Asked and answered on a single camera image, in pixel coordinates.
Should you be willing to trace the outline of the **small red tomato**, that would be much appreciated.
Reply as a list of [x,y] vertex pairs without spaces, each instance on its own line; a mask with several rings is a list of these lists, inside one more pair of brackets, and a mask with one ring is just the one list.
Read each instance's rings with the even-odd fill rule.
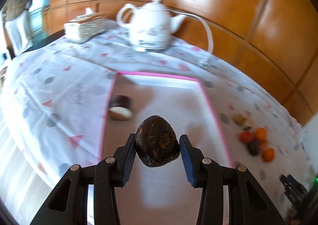
[[249,144],[254,140],[254,136],[249,131],[243,131],[239,136],[239,140],[244,144]]

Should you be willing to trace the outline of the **white patterned tissue box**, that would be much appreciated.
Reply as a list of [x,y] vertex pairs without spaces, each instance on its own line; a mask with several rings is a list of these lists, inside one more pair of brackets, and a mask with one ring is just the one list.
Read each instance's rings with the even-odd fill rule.
[[92,37],[104,33],[106,29],[106,14],[96,13],[90,7],[85,8],[85,14],[64,23],[65,37],[73,43],[85,43]]

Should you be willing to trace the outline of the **small dark brown chestnut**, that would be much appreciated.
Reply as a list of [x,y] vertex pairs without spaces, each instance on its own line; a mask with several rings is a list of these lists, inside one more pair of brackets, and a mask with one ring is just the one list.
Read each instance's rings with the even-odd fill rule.
[[261,142],[257,139],[253,139],[251,142],[249,142],[247,145],[247,150],[250,155],[252,156],[258,156],[260,154],[260,147],[261,147]]

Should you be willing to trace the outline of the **small orange kumquat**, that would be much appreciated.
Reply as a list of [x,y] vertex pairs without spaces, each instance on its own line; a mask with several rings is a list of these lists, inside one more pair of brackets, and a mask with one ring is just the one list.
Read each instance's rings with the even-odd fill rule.
[[264,140],[260,142],[260,146],[259,149],[261,152],[267,150],[269,148],[269,141],[268,140]]

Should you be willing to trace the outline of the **large orange tangerine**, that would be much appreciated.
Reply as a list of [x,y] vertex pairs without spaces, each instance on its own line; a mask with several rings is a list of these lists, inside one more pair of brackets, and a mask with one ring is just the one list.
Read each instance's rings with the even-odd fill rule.
[[267,140],[267,130],[265,128],[257,128],[254,132],[255,139],[259,141]]

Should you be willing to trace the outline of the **large dark brown water chestnut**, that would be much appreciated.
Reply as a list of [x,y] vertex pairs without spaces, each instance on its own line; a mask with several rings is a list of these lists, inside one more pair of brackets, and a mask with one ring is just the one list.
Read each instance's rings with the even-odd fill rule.
[[172,126],[161,116],[145,119],[135,134],[135,149],[147,167],[164,166],[180,155],[180,145]]

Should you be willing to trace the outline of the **white ceramic electric kettle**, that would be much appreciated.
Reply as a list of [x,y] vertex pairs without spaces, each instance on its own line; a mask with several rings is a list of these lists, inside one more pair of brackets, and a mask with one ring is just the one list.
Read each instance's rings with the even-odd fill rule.
[[177,32],[186,16],[172,17],[162,0],[136,7],[125,4],[116,16],[117,24],[128,29],[128,40],[138,52],[167,49],[172,35]]

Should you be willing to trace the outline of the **woman in tan jacket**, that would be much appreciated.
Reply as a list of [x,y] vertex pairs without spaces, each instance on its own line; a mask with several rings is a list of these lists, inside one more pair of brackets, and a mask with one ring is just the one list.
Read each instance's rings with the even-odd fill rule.
[[33,0],[7,0],[2,8],[3,22],[15,56],[30,48],[31,26],[29,9]]

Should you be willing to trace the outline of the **small tan longan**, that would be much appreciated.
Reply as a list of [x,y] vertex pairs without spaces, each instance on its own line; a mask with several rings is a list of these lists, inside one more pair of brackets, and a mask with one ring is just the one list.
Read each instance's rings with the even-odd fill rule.
[[247,118],[245,116],[243,116],[241,113],[234,113],[232,115],[232,120],[238,126],[243,126],[245,124]]

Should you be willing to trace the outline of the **patterned white tablecloth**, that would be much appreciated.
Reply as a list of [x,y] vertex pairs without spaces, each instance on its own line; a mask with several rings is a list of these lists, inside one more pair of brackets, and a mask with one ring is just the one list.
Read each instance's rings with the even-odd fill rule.
[[[209,58],[207,69],[200,63]],[[315,170],[301,144],[302,127],[262,87],[225,61],[180,39],[162,53],[138,53],[122,29],[114,28],[82,45],[61,37],[21,54],[9,65],[1,110],[14,140],[30,165],[54,187],[73,164],[83,167],[101,159],[99,147],[115,75],[121,71],[156,73],[198,80],[217,115],[231,167],[245,165],[281,215],[290,202],[279,178],[291,174],[309,187]],[[248,130],[267,130],[275,159],[252,156],[239,140],[244,131],[232,120],[241,113]]]

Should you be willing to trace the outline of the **cut tan fruit piece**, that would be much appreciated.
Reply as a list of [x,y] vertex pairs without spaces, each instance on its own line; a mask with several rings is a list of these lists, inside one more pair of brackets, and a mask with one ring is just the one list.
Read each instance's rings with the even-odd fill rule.
[[251,120],[249,118],[246,118],[241,127],[244,131],[250,130],[252,128]]

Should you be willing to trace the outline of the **pink shallow box tray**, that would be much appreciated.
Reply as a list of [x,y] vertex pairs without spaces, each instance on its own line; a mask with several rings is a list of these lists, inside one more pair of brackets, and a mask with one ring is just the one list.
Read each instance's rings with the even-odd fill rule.
[[[187,135],[205,157],[222,166],[232,165],[217,115],[198,80],[121,71],[115,75],[110,95],[129,97],[133,116],[128,121],[106,117],[101,158],[113,155],[146,118],[159,115],[177,136]],[[201,194],[188,182],[181,158],[155,168],[136,158],[130,180],[115,190],[121,224],[195,224]]]

